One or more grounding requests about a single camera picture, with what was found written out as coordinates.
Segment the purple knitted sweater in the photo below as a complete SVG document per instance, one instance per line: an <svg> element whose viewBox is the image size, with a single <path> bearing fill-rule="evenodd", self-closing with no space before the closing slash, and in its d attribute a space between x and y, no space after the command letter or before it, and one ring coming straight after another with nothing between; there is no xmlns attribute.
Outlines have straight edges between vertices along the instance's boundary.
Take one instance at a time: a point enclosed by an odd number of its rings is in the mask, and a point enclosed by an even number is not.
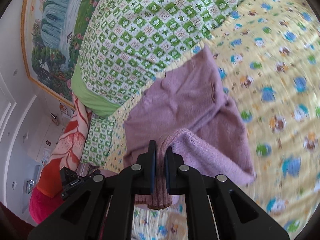
<svg viewBox="0 0 320 240"><path fill-rule="evenodd" d="M201 174L224 174L237 185L255 178L244 122L235 101L224 90L210 48L204 48L182 66L166 73L147 89L124 122L124 166L134 164L157 145L155 189L137 195L148 209L164 209L177 202L165 184L165 152L183 157Z"/></svg>

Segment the framed landscape wall painting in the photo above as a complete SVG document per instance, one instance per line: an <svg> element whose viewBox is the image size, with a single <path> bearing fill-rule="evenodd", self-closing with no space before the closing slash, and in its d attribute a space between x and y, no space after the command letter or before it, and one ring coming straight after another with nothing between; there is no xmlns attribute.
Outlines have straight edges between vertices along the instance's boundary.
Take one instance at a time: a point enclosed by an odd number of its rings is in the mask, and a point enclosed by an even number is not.
<svg viewBox="0 0 320 240"><path fill-rule="evenodd" d="M99 0L23 0L21 44L27 77L72 105L71 77Z"/></svg>

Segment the red orange floral blanket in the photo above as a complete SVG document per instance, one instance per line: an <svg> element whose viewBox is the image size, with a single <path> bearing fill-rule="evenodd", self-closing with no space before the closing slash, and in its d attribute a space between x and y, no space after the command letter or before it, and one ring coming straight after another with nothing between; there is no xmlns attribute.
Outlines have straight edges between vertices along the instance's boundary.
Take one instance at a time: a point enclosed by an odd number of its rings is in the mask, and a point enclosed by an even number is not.
<svg viewBox="0 0 320 240"><path fill-rule="evenodd" d="M37 224L42 223L63 204L61 168L66 167L76 171L82 157L92 111L87 109L75 94L72 95L72 101L75 107L74 114L64 133L59 137L31 194L29 212Z"/></svg>

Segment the yellow bear print bedsheet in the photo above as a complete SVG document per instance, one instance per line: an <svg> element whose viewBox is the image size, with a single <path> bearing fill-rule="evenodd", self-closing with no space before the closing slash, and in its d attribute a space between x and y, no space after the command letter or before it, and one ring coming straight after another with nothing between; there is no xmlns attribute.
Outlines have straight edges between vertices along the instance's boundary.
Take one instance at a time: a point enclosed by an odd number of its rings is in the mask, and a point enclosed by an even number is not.
<svg viewBox="0 0 320 240"><path fill-rule="evenodd" d="M248 129L245 192L295 239L319 204L319 21L306 0L244 0L209 46Z"/></svg>

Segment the green patterned pillow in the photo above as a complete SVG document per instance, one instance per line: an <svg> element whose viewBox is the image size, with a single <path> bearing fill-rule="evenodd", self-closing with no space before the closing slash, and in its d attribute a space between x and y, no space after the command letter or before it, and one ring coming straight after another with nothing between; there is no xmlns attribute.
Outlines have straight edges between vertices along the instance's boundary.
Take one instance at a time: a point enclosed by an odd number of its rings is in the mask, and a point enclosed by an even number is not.
<svg viewBox="0 0 320 240"><path fill-rule="evenodd" d="M100 167L105 165L111 148L114 126L115 118L112 116L102 118L93 115L82 152L82 163Z"/></svg>

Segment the green white checkered quilt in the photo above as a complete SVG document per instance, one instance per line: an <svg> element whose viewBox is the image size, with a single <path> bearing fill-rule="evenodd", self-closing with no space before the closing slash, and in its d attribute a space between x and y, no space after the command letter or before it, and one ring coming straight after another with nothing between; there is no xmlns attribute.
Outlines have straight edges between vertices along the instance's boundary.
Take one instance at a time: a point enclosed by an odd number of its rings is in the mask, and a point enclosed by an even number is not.
<svg viewBox="0 0 320 240"><path fill-rule="evenodd" d="M99 0L82 38L73 94L109 116L208 37L243 0Z"/></svg>

